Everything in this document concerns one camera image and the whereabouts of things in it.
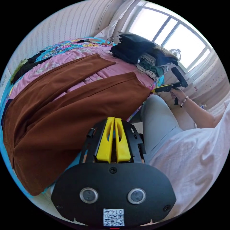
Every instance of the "brown fabric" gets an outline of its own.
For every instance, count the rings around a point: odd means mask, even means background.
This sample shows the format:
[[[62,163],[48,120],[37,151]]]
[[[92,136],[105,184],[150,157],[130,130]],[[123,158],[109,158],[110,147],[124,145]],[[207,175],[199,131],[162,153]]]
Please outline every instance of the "brown fabric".
[[[93,125],[110,116],[126,120],[147,99],[150,89],[131,72],[92,82],[53,101],[112,64],[96,54],[62,65],[33,81],[10,104],[4,144],[31,195],[43,192],[63,173]]]

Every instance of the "label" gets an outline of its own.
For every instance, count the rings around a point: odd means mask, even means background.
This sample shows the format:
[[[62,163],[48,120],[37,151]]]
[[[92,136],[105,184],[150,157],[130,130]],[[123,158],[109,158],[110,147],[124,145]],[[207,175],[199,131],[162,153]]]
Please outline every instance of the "label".
[[[124,226],[124,209],[103,209],[103,224],[107,227]]]

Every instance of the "stack of clothes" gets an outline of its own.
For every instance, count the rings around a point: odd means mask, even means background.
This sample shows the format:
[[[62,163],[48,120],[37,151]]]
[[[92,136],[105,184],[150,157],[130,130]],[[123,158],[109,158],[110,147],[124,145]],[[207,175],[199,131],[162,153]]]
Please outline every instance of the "stack of clothes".
[[[163,47],[156,46],[140,56],[137,68],[155,81],[169,71],[169,66],[178,66],[178,58]]]
[[[140,56],[156,46],[136,34],[122,34],[120,37],[120,43],[113,46],[110,51],[114,57],[130,64],[137,64]]]

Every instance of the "yellow device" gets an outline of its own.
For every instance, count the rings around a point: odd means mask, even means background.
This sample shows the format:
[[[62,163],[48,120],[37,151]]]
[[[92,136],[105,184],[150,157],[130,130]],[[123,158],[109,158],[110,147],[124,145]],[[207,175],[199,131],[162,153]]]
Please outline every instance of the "yellow device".
[[[144,144],[134,125],[108,117],[89,131],[80,162],[144,163],[143,154]]]
[[[186,82],[186,80],[184,79],[184,77],[182,76],[182,74],[179,72],[179,70],[176,67],[171,68],[171,71],[177,77],[179,82],[175,82],[175,83],[172,83],[172,84],[156,87],[151,91],[152,93],[170,92],[171,88],[177,90],[178,87],[186,88],[186,87],[189,86],[188,83]],[[178,105],[178,99],[177,98],[175,98],[174,105]]]

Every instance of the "yellow bracket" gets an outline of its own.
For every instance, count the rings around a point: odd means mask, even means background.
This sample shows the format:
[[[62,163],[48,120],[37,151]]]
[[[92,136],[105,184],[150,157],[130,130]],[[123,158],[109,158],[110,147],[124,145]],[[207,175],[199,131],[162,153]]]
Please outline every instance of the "yellow bracket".
[[[99,161],[111,162],[115,117],[108,117],[97,153]]]
[[[170,85],[171,85],[171,84],[156,87],[156,88],[154,88],[151,92],[152,92],[152,93],[155,93],[155,90],[156,90],[156,89],[164,88],[164,87],[166,88],[167,86],[170,86]]]
[[[115,118],[115,133],[116,133],[116,151],[117,151],[117,163],[130,161],[131,155],[129,152],[129,146],[126,139],[123,124],[120,118]]]

